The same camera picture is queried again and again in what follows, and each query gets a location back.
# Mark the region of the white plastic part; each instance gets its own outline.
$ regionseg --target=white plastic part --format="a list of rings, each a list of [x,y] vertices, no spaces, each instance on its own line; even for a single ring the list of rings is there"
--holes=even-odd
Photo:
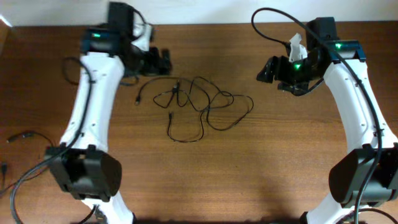
[[[300,34],[294,35],[290,40],[289,61],[295,62],[307,58],[307,49],[300,44],[302,40]]]
[[[98,209],[106,216],[108,224],[132,224],[134,220],[134,215],[123,202],[120,192],[111,197],[109,202],[91,198],[84,199],[82,202],[91,209],[94,205],[99,205]]]
[[[382,147],[394,147],[398,142],[397,137],[391,132],[384,119],[379,105],[374,97],[368,78],[368,66],[359,60],[347,60],[350,67],[362,80],[363,85],[373,103],[382,132]],[[363,144],[371,144],[377,147],[376,128],[373,117],[360,87],[342,64],[332,63],[325,72],[325,83],[333,94],[341,120],[346,133],[347,149],[350,153],[353,149],[361,149]]]
[[[87,149],[88,145],[92,144],[97,149],[107,152],[109,119],[114,96],[124,74],[124,66],[118,56],[109,57],[109,54],[98,52],[89,52],[81,57],[81,61],[91,71],[95,83],[92,86],[86,121],[81,130],[82,135],[73,148]],[[72,117],[61,138],[61,143],[69,144],[75,137],[85,108],[88,89],[88,75],[82,69]]]
[[[149,50],[149,42],[150,42],[150,36],[152,35],[152,26],[149,24],[144,24],[144,25],[134,25],[134,35],[138,36],[140,35],[145,28],[145,33],[138,38],[137,40],[133,40],[131,42],[131,45],[134,45],[138,47],[139,49],[143,51],[148,51]]]
[[[376,110],[381,128],[384,129],[382,146],[393,147],[393,143],[398,142],[398,140],[384,120],[374,97],[369,84],[368,66],[365,62],[360,62],[359,60],[347,60],[347,62],[359,79],[362,80]],[[343,121],[347,140],[347,153],[354,149],[361,149],[363,144],[371,144],[373,148],[376,148],[377,137],[374,135],[373,117],[360,87],[356,84],[348,69],[342,63],[331,63],[323,77],[335,98],[341,120]],[[308,224],[335,224],[353,210],[353,206],[351,208],[342,208],[329,193],[317,208],[307,213],[307,222]]]

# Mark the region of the table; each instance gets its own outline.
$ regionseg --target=table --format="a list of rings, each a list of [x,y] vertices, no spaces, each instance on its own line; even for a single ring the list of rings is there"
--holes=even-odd
[[[289,40],[291,23],[259,24],[272,37]],[[86,27],[15,27],[0,57],[0,161],[9,164],[7,183],[38,163],[47,143],[41,138],[7,144],[19,131],[34,129],[57,142],[75,99],[76,87],[61,76],[65,56],[78,56]],[[342,39],[358,39],[367,56],[369,79],[379,106],[398,133],[398,22],[339,22]],[[138,87],[121,86],[109,127],[109,153],[123,165],[121,193],[140,219],[242,222],[296,218],[315,208],[329,192],[328,173],[346,154],[346,139],[335,101],[326,85],[294,97],[256,75],[285,49],[258,36],[249,24],[156,26],[155,42],[169,48],[173,76],[209,78],[224,90],[253,97],[255,105],[229,131],[205,128],[199,142],[181,144],[166,133],[168,110],[152,97],[172,82],[150,86],[139,106]],[[71,73],[78,76],[78,67]],[[141,86],[149,78],[141,78]],[[246,108],[213,112],[227,125]],[[175,110],[175,137],[199,131],[197,113]],[[17,196],[26,223],[70,223],[89,212],[61,192],[50,173],[26,182]],[[398,203],[381,207],[398,218]],[[387,223],[364,214],[369,223]],[[13,223],[8,196],[0,199],[2,223]]]

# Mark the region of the white wall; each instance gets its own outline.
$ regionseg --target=white wall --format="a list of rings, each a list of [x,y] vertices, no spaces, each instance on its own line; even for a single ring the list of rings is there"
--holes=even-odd
[[[398,20],[398,0],[124,0],[154,24],[246,23],[260,7],[274,7],[301,21]],[[104,22],[108,0],[0,0],[0,14],[14,26],[91,25]],[[289,21],[273,12],[259,22]]]

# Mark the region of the green light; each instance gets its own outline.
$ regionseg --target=green light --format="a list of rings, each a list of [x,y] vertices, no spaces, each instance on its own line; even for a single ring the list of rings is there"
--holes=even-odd
[[[298,70],[301,67],[301,64],[295,64],[294,69]]]

